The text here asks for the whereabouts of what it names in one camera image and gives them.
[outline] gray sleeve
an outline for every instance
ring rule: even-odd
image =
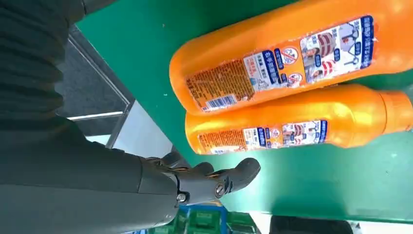
[[[177,187],[55,114],[82,0],[0,0],[0,233],[114,234],[168,223]]]

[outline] black object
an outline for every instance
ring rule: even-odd
[[[341,220],[272,216],[270,234],[353,234],[353,230]]]

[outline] metal screw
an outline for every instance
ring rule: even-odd
[[[176,200],[179,202],[184,202],[187,199],[187,196],[185,194],[178,194],[176,197]]]
[[[221,198],[224,195],[224,185],[223,183],[217,184],[217,187],[215,188],[215,196],[217,198]]]

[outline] robotic hand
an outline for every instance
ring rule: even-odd
[[[171,152],[163,159],[149,158],[148,161],[175,182],[177,201],[181,205],[213,201],[238,191],[250,184],[261,169],[253,158],[244,159],[235,168],[216,172],[208,162],[191,168],[177,152]]]

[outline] bottle cap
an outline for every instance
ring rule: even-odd
[[[384,134],[403,132],[413,127],[413,107],[403,92],[379,92],[386,106],[387,122]]]

